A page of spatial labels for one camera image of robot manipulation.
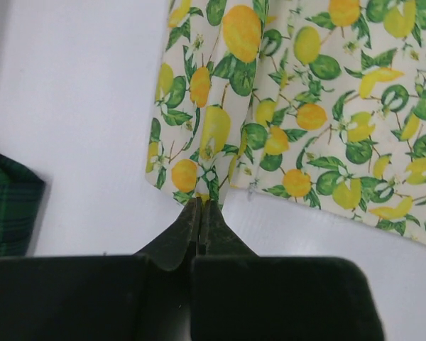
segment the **tartan cloth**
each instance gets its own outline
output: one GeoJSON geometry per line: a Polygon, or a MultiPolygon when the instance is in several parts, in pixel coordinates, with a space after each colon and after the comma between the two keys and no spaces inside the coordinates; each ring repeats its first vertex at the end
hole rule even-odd
{"type": "Polygon", "coordinates": [[[45,183],[0,154],[0,257],[25,255],[45,183]]]}

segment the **fabric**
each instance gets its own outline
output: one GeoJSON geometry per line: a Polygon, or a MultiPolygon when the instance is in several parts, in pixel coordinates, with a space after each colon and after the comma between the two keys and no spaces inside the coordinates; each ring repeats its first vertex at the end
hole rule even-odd
{"type": "Polygon", "coordinates": [[[27,167],[0,155],[0,257],[26,253],[44,187],[27,167]]]}
{"type": "Polygon", "coordinates": [[[147,179],[426,244],[426,0],[172,1],[147,179]]]}

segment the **white surface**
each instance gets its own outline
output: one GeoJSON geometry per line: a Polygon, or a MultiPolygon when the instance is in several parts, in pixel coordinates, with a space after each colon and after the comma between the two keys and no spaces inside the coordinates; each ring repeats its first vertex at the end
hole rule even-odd
{"type": "MultiPolygon", "coordinates": [[[[48,183],[36,255],[131,253],[180,206],[143,179],[164,0],[0,0],[0,152],[48,183]]],[[[390,341],[426,341],[426,248],[307,207],[231,192],[262,255],[335,255],[366,273],[390,341]]]]}

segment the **yellow lemon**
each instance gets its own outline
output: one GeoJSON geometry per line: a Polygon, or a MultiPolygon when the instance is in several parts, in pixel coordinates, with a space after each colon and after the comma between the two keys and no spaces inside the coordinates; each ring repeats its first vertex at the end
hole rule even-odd
{"type": "Polygon", "coordinates": [[[188,158],[178,161],[172,168],[172,182],[181,192],[188,193],[194,190],[197,182],[197,164],[188,158]]]}
{"type": "Polygon", "coordinates": [[[334,25],[350,26],[360,17],[360,0],[330,0],[328,12],[334,25]]]}
{"type": "Polygon", "coordinates": [[[209,70],[205,66],[199,67],[191,78],[191,102],[199,108],[205,107],[211,86],[209,70]]]}
{"type": "Polygon", "coordinates": [[[251,7],[232,7],[222,19],[222,34],[229,51],[244,63],[256,59],[261,44],[261,21],[251,7]]]}
{"type": "Polygon", "coordinates": [[[368,97],[376,85],[377,82],[391,82],[404,75],[404,72],[390,69],[389,67],[380,67],[377,70],[371,71],[361,78],[360,83],[360,97],[366,98],[368,97]]]}
{"type": "Polygon", "coordinates": [[[161,98],[161,92],[166,96],[173,83],[173,70],[169,64],[163,63],[159,70],[158,84],[156,85],[155,101],[161,98]]]}
{"type": "Polygon", "coordinates": [[[301,28],[296,37],[293,47],[295,57],[304,65],[312,63],[320,53],[319,32],[311,26],[301,28]]]}
{"type": "Polygon", "coordinates": [[[410,114],[407,124],[404,126],[403,132],[400,135],[401,141],[410,139],[418,130],[420,119],[415,114],[410,114]]]}
{"type": "Polygon", "coordinates": [[[304,197],[311,190],[311,177],[299,169],[291,169],[284,175],[283,186],[289,195],[304,197]]]}
{"type": "Polygon", "coordinates": [[[420,185],[426,182],[426,158],[417,158],[412,161],[409,166],[405,169],[406,172],[410,172],[407,182],[411,185],[420,185]]]}
{"type": "Polygon", "coordinates": [[[416,3],[409,0],[404,3],[404,15],[399,12],[397,6],[392,7],[383,20],[383,27],[395,38],[408,36],[415,26],[416,3]]]}
{"type": "Polygon", "coordinates": [[[317,104],[307,103],[297,111],[297,124],[306,130],[316,130],[327,121],[327,113],[317,104]]]}
{"type": "Polygon", "coordinates": [[[153,170],[155,163],[151,162],[151,159],[155,156],[158,156],[158,142],[152,142],[148,145],[146,173],[150,173],[153,170]]]}
{"type": "Polygon", "coordinates": [[[204,160],[211,159],[223,149],[229,137],[230,126],[231,119],[222,108],[207,108],[200,138],[200,156],[204,160]]]}
{"type": "Polygon", "coordinates": [[[276,103],[272,99],[264,99],[256,109],[256,122],[262,126],[267,126],[267,122],[272,122],[275,114],[276,103]]]}
{"type": "Polygon", "coordinates": [[[169,27],[176,27],[190,11],[190,7],[191,0],[182,0],[180,7],[175,9],[169,17],[169,27]]]}
{"type": "Polygon", "coordinates": [[[396,208],[383,206],[369,210],[369,212],[386,220],[400,219],[404,218],[409,213],[412,206],[412,197],[404,197],[396,208]]]}
{"type": "Polygon", "coordinates": [[[338,184],[333,190],[333,201],[344,208],[345,210],[352,210],[358,206],[361,199],[361,181],[360,179],[350,180],[350,189],[347,187],[346,182],[338,184]]]}
{"type": "Polygon", "coordinates": [[[368,112],[358,112],[352,116],[350,123],[356,124],[356,127],[347,131],[348,142],[360,142],[366,140],[376,128],[373,124],[369,126],[368,123],[371,120],[372,115],[368,112]]]}
{"type": "Polygon", "coordinates": [[[373,175],[374,178],[381,179],[383,177],[383,172],[385,171],[386,167],[390,163],[391,155],[382,155],[380,158],[377,159],[377,161],[374,163],[373,167],[373,175]]]}
{"type": "Polygon", "coordinates": [[[231,182],[231,181],[232,181],[232,176],[234,176],[234,171],[235,171],[235,166],[236,166],[236,160],[237,160],[237,158],[238,158],[238,156],[237,156],[237,155],[235,155],[235,156],[231,159],[231,161],[230,161],[230,164],[229,164],[229,172],[227,172],[227,176],[228,176],[229,182],[231,182]]]}
{"type": "Polygon", "coordinates": [[[289,150],[289,138],[287,134],[279,127],[270,128],[270,137],[265,142],[263,151],[268,155],[279,155],[289,150]]]}

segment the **orange citrus fruit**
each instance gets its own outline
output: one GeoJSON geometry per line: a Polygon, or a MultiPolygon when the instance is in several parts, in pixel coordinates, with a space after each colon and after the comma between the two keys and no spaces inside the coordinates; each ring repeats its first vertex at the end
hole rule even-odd
{"type": "Polygon", "coordinates": [[[196,187],[197,164],[188,158],[178,161],[172,168],[172,182],[178,190],[191,192],[196,187]]]}
{"type": "Polygon", "coordinates": [[[297,124],[306,130],[316,130],[327,121],[325,110],[313,103],[307,103],[301,106],[297,112],[297,124]]]}
{"type": "Polygon", "coordinates": [[[283,186],[293,197],[304,197],[311,190],[311,177],[299,169],[291,169],[284,175],[283,186]]]}
{"type": "Polygon", "coordinates": [[[199,108],[205,107],[211,86],[209,70],[205,66],[198,68],[191,78],[191,102],[199,108]]]}
{"type": "Polygon", "coordinates": [[[229,51],[244,63],[252,62],[261,44],[261,21],[248,6],[232,7],[222,19],[222,34],[229,51]]]}

